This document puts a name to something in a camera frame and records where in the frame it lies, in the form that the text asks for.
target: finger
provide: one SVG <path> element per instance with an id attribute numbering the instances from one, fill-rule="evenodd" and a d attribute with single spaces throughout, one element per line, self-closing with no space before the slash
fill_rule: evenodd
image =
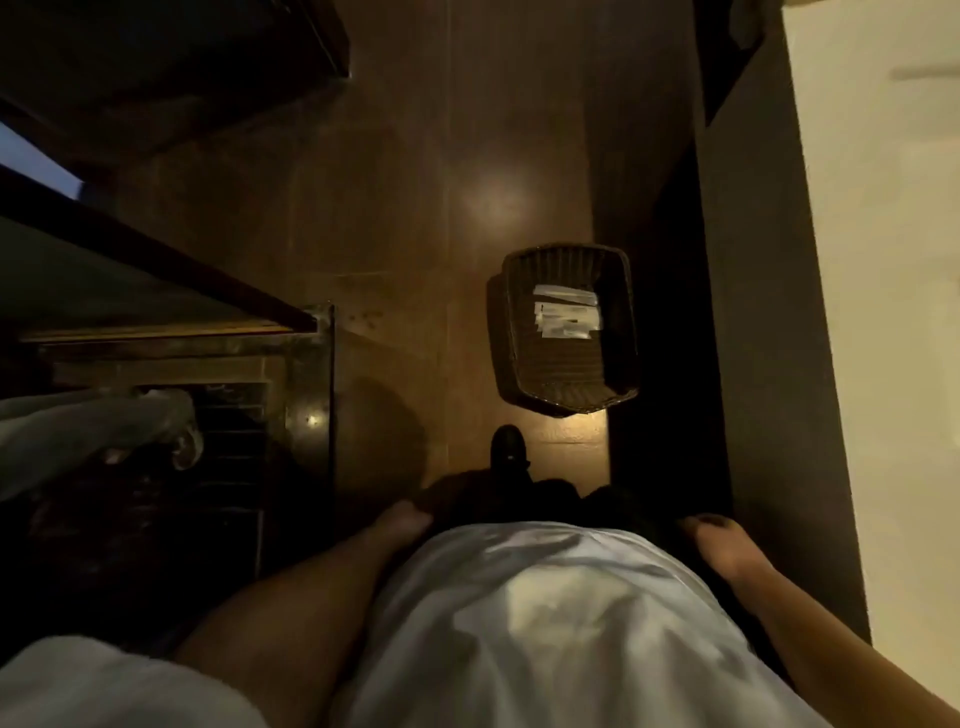
<path id="1" fill-rule="evenodd" d="M 373 528 L 380 538 L 400 548 L 416 541 L 432 522 L 433 516 L 409 500 L 401 500 L 380 514 Z"/>

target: hand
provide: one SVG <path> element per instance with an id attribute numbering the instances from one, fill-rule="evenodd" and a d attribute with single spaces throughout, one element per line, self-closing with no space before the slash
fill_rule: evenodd
<path id="1" fill-rule="evenodd" d="M 401 500 L 381 513 L 363 535 L 378 550 L 394 554 L 415 543 L 432 522 L 429 513 L 418 510 L 409 500 Z"/>
<path id="2" fill-rule="evenodd" d="M 731 585 L 738 596 L 757 577 L 776 572 L 759 546 L 732 519 L 701 514 L 683 519 L 681 526 L 697 545 L 704 561 Z"/>

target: metal frame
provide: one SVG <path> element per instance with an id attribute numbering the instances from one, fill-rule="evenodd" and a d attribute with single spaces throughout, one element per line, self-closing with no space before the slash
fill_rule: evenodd
<path id="1" fill-rule="evenodd" d="M 223 271 L 194 260 L 103 212 L 0 167 L 0 215 L 291 331 L 317 330 L 316 319 Z"/>

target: wooden floor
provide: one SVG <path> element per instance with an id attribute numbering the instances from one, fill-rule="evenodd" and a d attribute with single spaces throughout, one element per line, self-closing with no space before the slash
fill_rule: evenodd
<path id="1" fill-rule="evenodd" d="M 656 456 L 669 437 L 716 450 L 702 239 L 695 219 L 692 237 L 664 232 L 699 215 L 695 158 L 672 222 L 657 222 L 692 143 L 685 3 L 337 6 L 353 44 L 347 83 L 128 170 L 117 210 L 287 301 L 337 305 L 344 507 L 484 467 L 504 423 L 526 435 L 534 477 L 582 493 L 609 482 L 605 413 L 554 420 L 496 392 L 487 280 L 505 254 L 549 242 L 617 245 L 645 269 L 638 325 L 661 393 L 620 417 L 626 457 Z"/>

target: white wall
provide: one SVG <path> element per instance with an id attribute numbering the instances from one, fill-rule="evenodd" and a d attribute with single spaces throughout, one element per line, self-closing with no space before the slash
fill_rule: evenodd
<path id="1" fill-rule="evenodd" d="M 960 707 L 960 2 L 784 25 L 874 644 Z"/>

